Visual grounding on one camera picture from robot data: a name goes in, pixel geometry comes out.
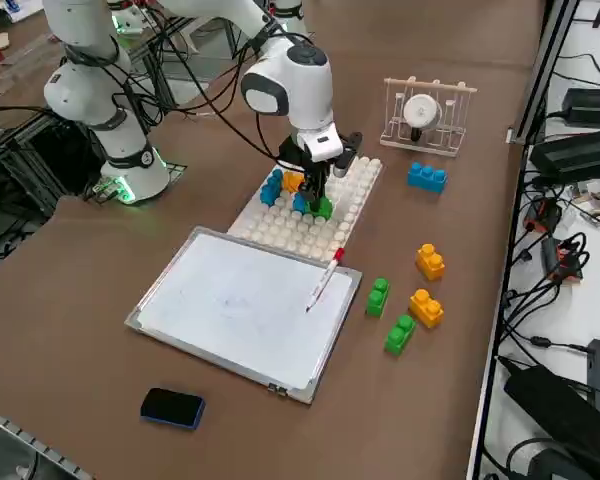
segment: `white test tube rack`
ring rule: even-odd
[[[445,85],[440,80],[419,82],[416,77],[408,80],[385,78],[386,106],[385,126],[380,143],[389,147],[435,153],[455,157],[460,150],[467,132],[471,95],[476,88],[467,87],[464,82]],[[425,130],[416,142],[411,140],[411,127],[403,116],[405,103],[414,95],[426,94],[440,106],[440,120],[431,129]]]

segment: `blue lego brick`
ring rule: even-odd
[[[273,207],[273,204],[276,203],[276,200],[280,196],[280,189],[277,189],[273,185],[265,185],[260,190],[260,201],[269,207]]]
[[[267,179],[267,184],[260,190],[260,201],[270,207],[280,196],[282,191],[282,170],[275,169]]]
[[[293,197],[293,210],[300,213],[307,213],[308,207],[304,197],[299,193],[296,193]]]
[[[407,185],[419,187],[430,192],[442,193],[447,184],[447,173],[444,170],[434,170],[423,167],[419,163],[411,165],[407,175]]]
[[[271,178],[275,178],[276,180],[278,180],[278,183],[282,183],[282,170],[280,170],[279,168],[276,168],[273,172],[271,172]]]

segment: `whiteboard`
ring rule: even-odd
[[[198,227],[127,319],[133,328],[310,403],[362,275]]]

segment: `green led light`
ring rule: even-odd
[[[133,203],[136,201],[136,196],[124,177],[118,177],[116,183],[120,185],[121,192],[120,195],[118,195],[118,199],[120,199],[122,203]]]

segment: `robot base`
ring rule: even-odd
[[[111,178],[120,186],[120,202],[131,205],[155,197],[169,186],[170,177],[166,164],[155,149],[153,155],[155,160],[149,168],[116,168],[108,162],[102,166],[102,176]]]

